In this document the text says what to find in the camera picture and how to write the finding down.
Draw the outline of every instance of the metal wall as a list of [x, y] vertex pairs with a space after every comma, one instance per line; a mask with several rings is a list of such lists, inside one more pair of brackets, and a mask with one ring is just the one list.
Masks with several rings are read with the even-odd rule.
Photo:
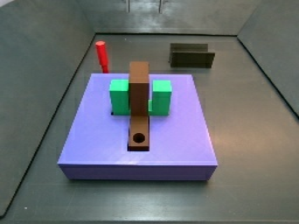
[[95, 32], [238, 35], [260, 0], [77, 0]]
[[0, 216], [94, 38], [72, 0], [0, 8]]
[[238, 38], [299, 115], [299, 1], [266, 0]]

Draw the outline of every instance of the purple platform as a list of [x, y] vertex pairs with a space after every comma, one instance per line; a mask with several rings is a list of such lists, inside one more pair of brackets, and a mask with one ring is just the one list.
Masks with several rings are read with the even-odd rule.
[[218, 167], [192, 76], [172, 82], [171, 114], [150, 118], [150, 151], [127, 151], [130, 116], [111, 115], [110, 82], [128, 74], [94, 73], [59, 166], [68, 179], [208, 180]]

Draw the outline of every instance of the red cylinder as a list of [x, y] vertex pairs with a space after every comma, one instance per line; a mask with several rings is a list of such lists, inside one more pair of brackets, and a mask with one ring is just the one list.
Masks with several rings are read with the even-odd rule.
[[107, 43], [104, 41], [98, 41], [98, 62], [102, 66], [103, 74], [108, 73], [108, 53], [107, 53]]

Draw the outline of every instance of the brown block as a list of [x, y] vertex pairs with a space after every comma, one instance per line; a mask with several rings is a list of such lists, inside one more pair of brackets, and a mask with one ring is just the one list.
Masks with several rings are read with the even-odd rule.
[[131, 116], [128, 131], [128, 151], [150, 151], [150, 117]]
[[128, 100], [131, 116], [148, 116], [150, 74], [148, 62], [130, 64]]

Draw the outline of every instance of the gray tabletop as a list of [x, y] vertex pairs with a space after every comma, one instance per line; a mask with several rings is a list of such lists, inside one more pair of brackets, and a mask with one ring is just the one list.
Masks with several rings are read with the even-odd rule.
[[[299, 125], [236, 38], [98, 35], [111, 73], [147, 60], [151, 74], [192, 74], [219, 168], [208, 182], [67, 180], [56, 165], [91, 73], [76, 73], [3, 222], [299, 221]], [[208, 43], [211, 69], [171, 68], [171, 43]]]

